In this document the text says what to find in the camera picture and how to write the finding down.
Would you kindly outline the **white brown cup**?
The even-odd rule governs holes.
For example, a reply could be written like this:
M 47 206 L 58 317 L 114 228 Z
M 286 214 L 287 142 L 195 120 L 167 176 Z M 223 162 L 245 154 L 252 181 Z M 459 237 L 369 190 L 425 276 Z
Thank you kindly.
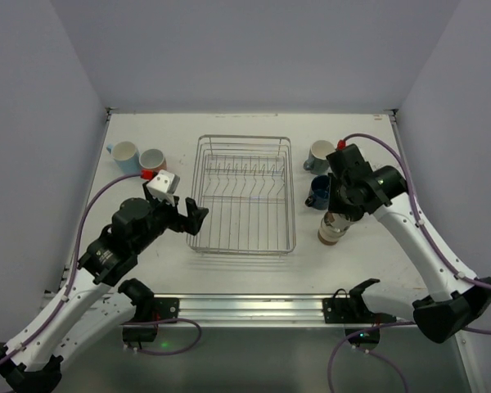
M 353 221 L 349 220 L 344 215 L 327 211 L 322 218 L 320 228 L 324 231 L 328 231 L 329 233 L 337 232 L 344 233 L 345 235 L 353 223 Z

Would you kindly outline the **grey teal mug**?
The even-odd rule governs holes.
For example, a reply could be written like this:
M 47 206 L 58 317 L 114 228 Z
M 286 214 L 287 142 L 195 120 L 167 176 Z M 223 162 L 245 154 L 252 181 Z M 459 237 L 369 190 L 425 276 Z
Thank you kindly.
M 335 146 L 326 140 L 318 140 L 309 148 L 308 159 L 303 163 L 303 169 L 315 175 L 328 171 L 327 156 L 335 151 Z

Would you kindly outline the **light blue mug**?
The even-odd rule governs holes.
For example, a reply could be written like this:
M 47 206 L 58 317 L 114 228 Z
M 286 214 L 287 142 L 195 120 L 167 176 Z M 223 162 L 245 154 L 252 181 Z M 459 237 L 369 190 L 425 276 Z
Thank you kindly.
M 106 150 L 124 174 L 135 174 L 141 171 L 137 146 L 129 141 L 108 144 Z

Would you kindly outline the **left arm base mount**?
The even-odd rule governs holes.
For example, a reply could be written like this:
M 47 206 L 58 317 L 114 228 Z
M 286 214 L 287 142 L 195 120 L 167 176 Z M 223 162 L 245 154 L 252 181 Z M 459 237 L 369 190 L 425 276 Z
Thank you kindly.
M 128 321 L 135 327 L 123 327 L 122 339 L 128 344 L 153 342 L 158 334 L 158 326 L 139 323 L 155 322 L 163 319 L 177 318 L 180 300 L 176 297 L 153 297 L 137 307 L 135 315 Z

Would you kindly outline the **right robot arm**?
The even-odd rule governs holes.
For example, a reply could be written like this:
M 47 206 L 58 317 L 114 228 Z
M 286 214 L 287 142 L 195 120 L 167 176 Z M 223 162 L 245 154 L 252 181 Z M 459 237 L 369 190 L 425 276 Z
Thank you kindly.
M 425 337 L 443 343 L 491 304 L 491 277 L 479 277 L 439 236 L 416 206 L 407 179 L 391 165 L 373 169 L 358 147 L 327 156 L 329 211 L 351 224 L 372 215 L 394 237 L 426 285 L 420 300 L 390 299 L 384 313 L 412 320 Z

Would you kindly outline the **dark blue patterned mug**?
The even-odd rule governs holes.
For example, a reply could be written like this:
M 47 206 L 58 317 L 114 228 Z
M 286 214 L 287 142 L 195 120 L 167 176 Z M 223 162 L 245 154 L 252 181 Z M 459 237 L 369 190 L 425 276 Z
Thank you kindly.
M 327 175 L 316 176 L 310 184 L 309 194 L 304 204 L 315 210 L 327 210 L 330 196 L 329 190 L 329 177 Z

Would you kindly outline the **cream brown cup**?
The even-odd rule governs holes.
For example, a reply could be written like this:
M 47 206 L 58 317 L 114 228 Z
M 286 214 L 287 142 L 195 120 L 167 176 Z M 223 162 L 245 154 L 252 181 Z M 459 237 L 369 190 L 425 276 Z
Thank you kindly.
M 324 231 L 321 228 L 318 230 L 318 239 L 322 244 L 326 246 L 334 246 L 343 236 L 344 233 L 329 233 L 328 231 Z

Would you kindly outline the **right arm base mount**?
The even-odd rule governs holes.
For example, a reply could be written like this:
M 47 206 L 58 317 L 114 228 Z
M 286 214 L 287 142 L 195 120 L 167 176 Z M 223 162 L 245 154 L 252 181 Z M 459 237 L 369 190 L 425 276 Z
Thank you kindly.
M 383 323 L 394 323 L 395 316 L 385 313 L 374 313 L 363 302 L 362 294 L 380 280 L 369 278 L 346 291 L 340 288 L 332 296 L 322 299 L 324 323 L 370 324 L 379 326 Z

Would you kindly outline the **salmon pink mug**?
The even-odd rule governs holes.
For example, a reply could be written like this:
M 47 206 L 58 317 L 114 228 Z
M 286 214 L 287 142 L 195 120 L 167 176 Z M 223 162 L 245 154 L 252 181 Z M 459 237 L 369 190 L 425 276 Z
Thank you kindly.
M 167 170 L 167 161 L 164 153 L 156 148 L 148 149 L 139 156 L 139 164 L 142 169 L 160 172 Z

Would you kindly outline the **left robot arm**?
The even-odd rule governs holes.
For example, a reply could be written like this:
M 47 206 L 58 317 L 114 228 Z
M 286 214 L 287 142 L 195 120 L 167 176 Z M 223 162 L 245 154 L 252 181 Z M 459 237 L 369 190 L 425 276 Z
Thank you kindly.
M 138 256 L 166 230 L 196 235 L 209 213 L 186 199 L 178 212 L 172 187 L 123 201 L 81 257 L 75 258 L 60 291 L 20 333 L 0 342 L 0 375 L 14 392 L 52 392 L 63 368 L 111 329 L 156 327 L 166 321 L 155 310 L 154 294 L 125 275 Z

